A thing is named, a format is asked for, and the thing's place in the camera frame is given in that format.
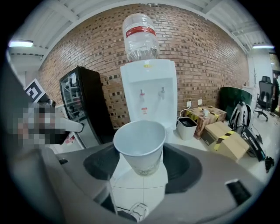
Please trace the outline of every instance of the brick wall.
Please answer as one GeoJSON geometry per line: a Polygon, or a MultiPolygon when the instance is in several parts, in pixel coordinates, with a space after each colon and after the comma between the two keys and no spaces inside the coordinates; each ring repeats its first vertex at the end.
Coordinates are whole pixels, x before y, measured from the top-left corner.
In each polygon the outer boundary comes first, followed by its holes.
{"type": "Polygon", "coordinates": [[[145,13],[154,21],[160,58],[175,61],[178,111],[187,101],[197,106],[198,99],[203,105],[215,105],[220,87],[241,88],[249,83],[246,55],[218,26],[177,7],[133,4],[87,19],[53,48],[38,79],[57,105],[62,104],[59,79],[76,66],[84,66],[100,73],[113,126],[130,121],[120,66],[127,63],[122,24],[132,13],[145,13]]]}

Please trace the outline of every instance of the faucet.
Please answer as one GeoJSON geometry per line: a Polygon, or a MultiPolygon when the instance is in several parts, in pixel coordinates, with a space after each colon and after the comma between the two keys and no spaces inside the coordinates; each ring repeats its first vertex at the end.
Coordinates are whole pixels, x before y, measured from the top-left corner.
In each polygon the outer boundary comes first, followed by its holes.
{"type": "Polygon", "coordinates": [[[158,93],[161,99],[165,99],[165,88],[161,87],[161,91],[158,93]]]}
{"type": "Polygon", "coordinates": [[[145,99],[144,99],[144,93],[143,93],[143,90],[142,89],[140,89],[140,100],[142,101],[142,102],[144,102],[145,101],[145,99]]]}

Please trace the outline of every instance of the sneaker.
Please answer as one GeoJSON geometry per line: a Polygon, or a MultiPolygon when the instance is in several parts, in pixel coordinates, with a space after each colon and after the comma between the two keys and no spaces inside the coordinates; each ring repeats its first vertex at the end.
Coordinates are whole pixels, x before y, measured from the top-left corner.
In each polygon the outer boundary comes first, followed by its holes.
{"type": "Polygon", "coordinates": [[[136,203],[129,210],[129,214],[132,215],[137,220],[137,222],[140,222],[147,217],[149,214],[149,209],[147,205],[136,203]]]}

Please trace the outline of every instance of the water bottle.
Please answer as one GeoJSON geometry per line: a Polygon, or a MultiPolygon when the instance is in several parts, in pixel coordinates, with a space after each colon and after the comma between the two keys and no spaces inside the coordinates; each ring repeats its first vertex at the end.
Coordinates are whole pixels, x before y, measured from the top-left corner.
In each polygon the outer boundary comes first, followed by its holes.
{"type": "Polygon", "coordinates": [[[156,59],[159,44],[152,20],[145,14],[132,14],[122,25],[126,56],[129,62],[156,59]]]}

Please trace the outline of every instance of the office chair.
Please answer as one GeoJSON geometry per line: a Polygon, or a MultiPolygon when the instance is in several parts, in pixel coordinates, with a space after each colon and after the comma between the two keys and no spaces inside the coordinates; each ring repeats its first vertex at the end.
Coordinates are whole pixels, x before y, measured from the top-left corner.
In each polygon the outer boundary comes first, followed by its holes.
{"type": "Polygon", "coordinates": [[[258,117],[260,115],[264,115],[266,117],[266,121],[268,120],[268,116],[263,112],[264,109],[268,109],[271,105],[271,97],[273,92],[273,84],[268,81],[260,81],[259,82],[259,97],[258,104],[261,107],[261,111],[255,110],[258,113],[258,117]]]}
{"type": "Polygon", "coordinates": [[[270,77],[268,77],[268,76],[263,76],[263,77],[262,77],[262,81],[264,81],[264,82],[270,82],[270,83],[271,83],[271,79],[270,79],[270,77]]]}

